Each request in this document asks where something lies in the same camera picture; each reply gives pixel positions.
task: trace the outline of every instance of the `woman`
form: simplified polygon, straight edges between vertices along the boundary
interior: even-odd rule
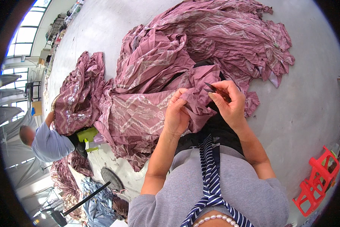
[[[180,99],[186,89],[177,90],[169,101],[141,194],[129,206],[129,226],[286,224],[285,188],[247,124],[245,96],[232,81],[213,86],[228,93],[232,101],[226,103],[218,93],[210,92],[219,113],[196,134],[180,138],[190,119],[186,101]]]

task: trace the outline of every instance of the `gray shirt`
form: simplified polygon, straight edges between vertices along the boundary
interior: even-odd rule
[[[276,178],[259,179],[253,167],[236,150],[220,146],[220,182],[225,201],[247,217],[255,227],[285,226],[289,217],[286,190]],[[179,227],[193,206],[203,197],[199,149],[179,152],[171,173],[157,195],[139,195],[129,206],[130,227]],[[223,205],[206,207],[199,217]]]
[[[35,156],[42,162],[53,162],[74,151],[72,142],[55,130],[50,130],[45,121],[36,130],[36,135],[31,144]]]

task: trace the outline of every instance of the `green plastic stool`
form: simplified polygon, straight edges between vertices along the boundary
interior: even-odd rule
[[[93,142],[93,139],[96,134],[98,134],[98,130],[95,127],[91,127],[89,129],[77,133],[77,137],[79,142],[85,142],[87,144]],[[86,149],[87,152],[92,152],[94,150],[98,150],[98,147]]]

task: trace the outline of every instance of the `light blue shirt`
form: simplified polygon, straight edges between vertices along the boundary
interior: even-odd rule
[[[50,130],[45,121],[36,130],[36,136],[31,144],[35,156],[42,162],[53,162],[74,151],[72,142],[55,130]]]

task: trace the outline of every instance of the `woman's right hand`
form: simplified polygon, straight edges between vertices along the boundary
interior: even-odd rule
[[[229,94],[232,99],[230,103],[226,103],[220,94],[209,92],[209,97],[217,105],[219,112],[227,124],[237,131],[247,125],[245,119],[245,95],[238,90],[236,84],[230,80],[223,80],[212,84],[217,89]]]

